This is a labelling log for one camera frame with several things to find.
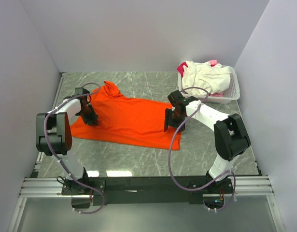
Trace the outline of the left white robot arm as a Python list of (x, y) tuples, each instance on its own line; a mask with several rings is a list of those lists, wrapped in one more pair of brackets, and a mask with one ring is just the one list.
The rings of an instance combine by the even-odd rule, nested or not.
[(78, 116), (87, 126), (98, 125), (98, 115), (91, 105), (92, 95), (85, 86), (77, 87), (74, 94), (64, 98), (63, 102), (47, 113), (36, 115), (36, 147), (46, 156), (53, 157), (65, 172), (66, 179), (74, 182), (73, 188), (79, 194), (90, 190), (86, 170), (69, 151), (72, 147), (70, 120)]

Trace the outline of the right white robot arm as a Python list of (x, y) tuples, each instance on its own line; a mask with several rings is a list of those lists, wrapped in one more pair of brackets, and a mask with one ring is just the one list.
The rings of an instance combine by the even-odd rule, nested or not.
[(178, 90), (168, 95), (172, 108), (165, 110), (164, 131), (169, 127), (175, 129), (169, 153), (178, 133), (185, 130), (185, 124), (190, 119), (202, 123), (214, 133), (216, 159), (208, 171), (206, 189), (216, 193), (222, 186), (222, 180), (230, 173), (238, 156), (251, 146), (251, 141), (244, 122), (238, 114), (226, 114), (217, 111), (195, 96), (184, 97)]

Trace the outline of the orange t shirt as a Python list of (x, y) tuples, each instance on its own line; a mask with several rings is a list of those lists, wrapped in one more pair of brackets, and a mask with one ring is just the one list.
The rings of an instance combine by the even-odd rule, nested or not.
[(98, 125), (86, 125), (79, 117), (71, 125), (75, 138), (126, 145), (179, 150), (181, 134), (164, 131), (165, 110), (170, 103), (124, 96), (112, 82), (106, 81), (91, 105), (98, 115)]

